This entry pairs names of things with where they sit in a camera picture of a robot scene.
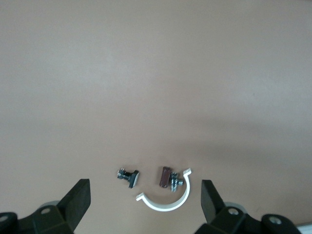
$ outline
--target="metal screw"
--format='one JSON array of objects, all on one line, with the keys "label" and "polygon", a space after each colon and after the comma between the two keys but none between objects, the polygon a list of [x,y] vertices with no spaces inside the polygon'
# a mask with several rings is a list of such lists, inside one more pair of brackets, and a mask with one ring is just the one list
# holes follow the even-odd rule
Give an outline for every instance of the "metal screw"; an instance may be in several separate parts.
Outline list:
[{"label": "metal screw", "polygon": [[234,209],[234,208],[230,208],[229,209],[229,213],[232,214],[232,215],[238,215],[239,214],[238,210]]},{"label": "metal screw", "polygon": [[7,219],[8,219],[8,216],[7,216],[7,215],[2,216],[2,217],[0,217],[0,222],[4,222],[4,221],[6,221]]},{"label": "metal screw", "polygon": [[172,172],[170,175],[171,178],[171,191],[175,192],[177,189],[178,185],[183,185],[183,180],[182,179],[178,179],[179,177],[179,173],[176,172]]},{"label": "metal screw", "polygon": [[282,224],[282,221],[278,217],[275,217],[275,216],[271,216],[269,218],[269,221],[274,224]]}]

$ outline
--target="white semicircular clamp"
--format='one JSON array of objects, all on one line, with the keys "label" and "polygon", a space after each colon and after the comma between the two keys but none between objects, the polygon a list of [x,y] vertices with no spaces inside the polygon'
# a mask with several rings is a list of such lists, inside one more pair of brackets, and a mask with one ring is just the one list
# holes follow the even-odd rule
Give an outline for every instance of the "white semicircular clamp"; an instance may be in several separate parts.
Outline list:
[{"label": "white semicircular clamp", "polygon": [[185,190],[183,196],[178,201],[176,201],[174,203],[158,204],[158,203],[152,202],[144,193],[141,193],[138,196],[136,196],[136,200],[137,201],[143,200],[143,202],[149,208],[151,208],[155,211],[161,211],[161,212],[173,211],[173,210],[179,208],[180,206],[182,206],[190,194],[191,185],[190,185],[189,175],[191,173],[192,173],[192,170],[190,168],[183,172],[183,177],[184,177],[185,182],[186,182],[186,190]]}]

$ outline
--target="screw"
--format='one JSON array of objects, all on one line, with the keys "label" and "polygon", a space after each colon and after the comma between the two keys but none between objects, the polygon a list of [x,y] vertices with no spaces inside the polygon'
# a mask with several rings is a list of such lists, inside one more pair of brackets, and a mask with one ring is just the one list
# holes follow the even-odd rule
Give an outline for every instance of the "screw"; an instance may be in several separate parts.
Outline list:
[{"label": "screw", "polygon": [[183,180],[182,179],[178,179],[179,177],[179,173],[176,172],[172,172],[170,174],[170,178],[171,178],[171,191],[175,192],[178,185],[182,186],[183,185]]},{"label": "screw", "polygon": [[271,216],[269,218],[269,221],[274,224],[282,224],[282,221],[278,217],[275,217],[275,216]]},{"label": "screw", "polygon": [[134,172],[130,173],[125,171],[124,168],[121,168],[117,172],[117,178],[118,179],[125,179],[127,180],[129,184],[129,188],[133,188],[137,184],[138,175],[140,174],[139,171],[135,170]]}]

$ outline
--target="beige surface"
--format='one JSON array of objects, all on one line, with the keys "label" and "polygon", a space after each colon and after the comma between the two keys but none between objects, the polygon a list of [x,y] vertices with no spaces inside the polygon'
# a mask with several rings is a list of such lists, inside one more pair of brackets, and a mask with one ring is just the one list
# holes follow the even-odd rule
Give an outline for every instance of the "beige surface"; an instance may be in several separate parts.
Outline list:
[{"label": "beige surface", "polygon": [[[193,233],[200,181],[312,221],[312,2],[0,1],[0,211],[90,178],[85,233]],[[191,167],[191,194],[158,187]],[[138,169],[137,187],[116,178]]]}]

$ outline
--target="metal bolt head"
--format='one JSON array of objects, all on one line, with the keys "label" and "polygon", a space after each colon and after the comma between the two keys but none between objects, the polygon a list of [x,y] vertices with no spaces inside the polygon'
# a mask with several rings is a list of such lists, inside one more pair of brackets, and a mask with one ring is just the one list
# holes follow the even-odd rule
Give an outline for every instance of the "metal bolt head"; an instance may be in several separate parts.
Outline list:
[{"label": "metal bolt head", "polygon": [[282,221],[278,218],[278,217],[275,217],[275,216],[271,216],[270,218],[269,218],[269,221],[271,222],[271,223],[274,223],[274,224],[282,224]]},{"label": "metal bolt head", "polygon": [[178,179],[177,180],[177,184],[178,184],[178,186],[182,186],[183,185],[183,179]]},{"label": "metal bolt head", "polygon": [[234,209],[234,208],[230,208],[229,209],[229,213],[232,214],[232,215],[238,215],[239,214],[238,210]]},{"label": "metal bolt head", "polygon": [[135,170],[131,173],[130,179],[129,179],[129,188],[133,188],[137,184],[138,175],[140,174],[139,171]]}]

